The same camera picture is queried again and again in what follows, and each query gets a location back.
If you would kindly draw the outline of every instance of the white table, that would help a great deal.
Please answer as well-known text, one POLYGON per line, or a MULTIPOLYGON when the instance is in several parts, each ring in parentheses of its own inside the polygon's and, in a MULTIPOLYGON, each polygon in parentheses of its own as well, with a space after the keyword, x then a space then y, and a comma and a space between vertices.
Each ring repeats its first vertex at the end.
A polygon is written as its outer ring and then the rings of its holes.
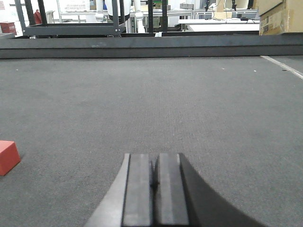
POLYGON ((241 21, 240 19, 227 20, 205 20, 205 19, 180 19, 179 24, 187 25, 189 31, 192 32, 214 32, 214 31, 259 31, 260 21, 248 20, 241 21))

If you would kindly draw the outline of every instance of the cardboard box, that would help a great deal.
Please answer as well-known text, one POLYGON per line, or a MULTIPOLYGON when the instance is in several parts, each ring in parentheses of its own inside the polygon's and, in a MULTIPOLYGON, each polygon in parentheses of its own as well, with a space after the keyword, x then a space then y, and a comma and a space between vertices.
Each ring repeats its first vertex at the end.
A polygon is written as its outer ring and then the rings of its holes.
POLYGON ((14 22, 1 22, 0 26, 3 33, 14 33, 17 35, 14 22))
POLYGON ((89 9, 90 10, 96 10, 97 9, 96 0, 90 0, 89 1, 89 9))
POLYGON ((253 3, 253 5, 252 5, 252 8, 253 8, 253 9, 258 9, 258 8, 259 8, 259 2, 260 2, 260 0, 254 0, 254 3, 253 3))
POLYGON ((283 0, 259 0, 259 15, 262 15, 279 4, 283 3, 283 0))
POLYGON ((303 32, 303 1, 271 0, 278 5, 259 3, 260 35, 303 32))

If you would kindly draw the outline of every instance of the red block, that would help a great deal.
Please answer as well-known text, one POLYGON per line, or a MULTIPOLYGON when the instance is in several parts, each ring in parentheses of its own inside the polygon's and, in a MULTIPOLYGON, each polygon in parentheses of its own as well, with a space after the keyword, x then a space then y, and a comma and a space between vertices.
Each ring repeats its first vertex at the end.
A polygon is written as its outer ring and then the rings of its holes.
POLYGON ((20 161, 15 142, 0 140, 0 176, 7 174, 20 161))

